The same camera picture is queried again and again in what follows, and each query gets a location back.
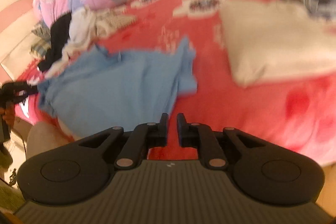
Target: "red bed sheet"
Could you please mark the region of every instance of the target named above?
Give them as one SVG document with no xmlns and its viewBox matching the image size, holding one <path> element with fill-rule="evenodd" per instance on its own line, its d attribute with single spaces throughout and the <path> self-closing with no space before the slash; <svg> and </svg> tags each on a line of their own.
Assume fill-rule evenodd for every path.
<svg viewBox="0 0 336 224">
<path fill-rule="evenodd" d="M 178 144 L 176 115 L 221 131 L 239 128 L 325 165 L 336 161 L 336 74 L 287 83 L 238 87 L 232 80 L 218 7 L 225 0 L 136 0 L 123 12 L 138 20 L 98 44 L 110 52 L 125 49 L 154 49 L 173 52 L 187 35 L 196 50 L 195 95 L 179 97 L 170 116 L 168 146 L 154 148 L 151 159 L 194 159 L 197 152 Z M 32 64 L 20 79 L 32 82 L 43 75 Z M 30 96 L 26 115 L 31 123 L 50 120 Z"/>
</svg>

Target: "round joint pin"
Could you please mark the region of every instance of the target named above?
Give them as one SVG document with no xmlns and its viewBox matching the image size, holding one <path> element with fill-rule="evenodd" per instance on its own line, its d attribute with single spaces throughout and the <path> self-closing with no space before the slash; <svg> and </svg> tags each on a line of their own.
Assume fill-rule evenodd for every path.
<svg viewBox="0 0 336 224">
<path fill-rule="evenodd" d="M 120 167 L 130 167 L 133 164 L 133 160 L 131 159 L 119 159 L 117 160 L 117 165 Z"/>
<path fill-rule="evenodd" d="M 209 165 L 212 167 L 223 167 L 226 161 L 223 159 L 211 159 L 209 160 Z"/>
</svg>

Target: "human hand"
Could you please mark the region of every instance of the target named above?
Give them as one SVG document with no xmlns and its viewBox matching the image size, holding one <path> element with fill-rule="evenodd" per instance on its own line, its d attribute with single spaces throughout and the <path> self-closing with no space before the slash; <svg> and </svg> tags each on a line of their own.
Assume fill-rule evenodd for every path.
<svg viewBox="0 0 336 224">
<path fill-rule="evenodd" d="M 6 109 L 3 109 L 0 107 L 0 115 L 2 115 L 2 118 L 8 124 L 10 128 L 13 128 L 14 126 L 14 120 L 15 120 L 15 106 L 13 103 L 10 103 L 7 105 Z"/>
</svg>

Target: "floor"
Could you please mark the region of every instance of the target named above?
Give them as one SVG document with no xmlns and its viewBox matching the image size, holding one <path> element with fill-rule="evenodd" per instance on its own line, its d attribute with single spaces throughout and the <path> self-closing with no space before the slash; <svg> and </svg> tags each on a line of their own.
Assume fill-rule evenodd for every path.
<svg viewBox="0 0 336 224">
<path fill-rule="evenodd" d="M 336 164 L 323 168 L 325 184 L 317 200 L 327 213 L 336 217 Z"/>
</svg>

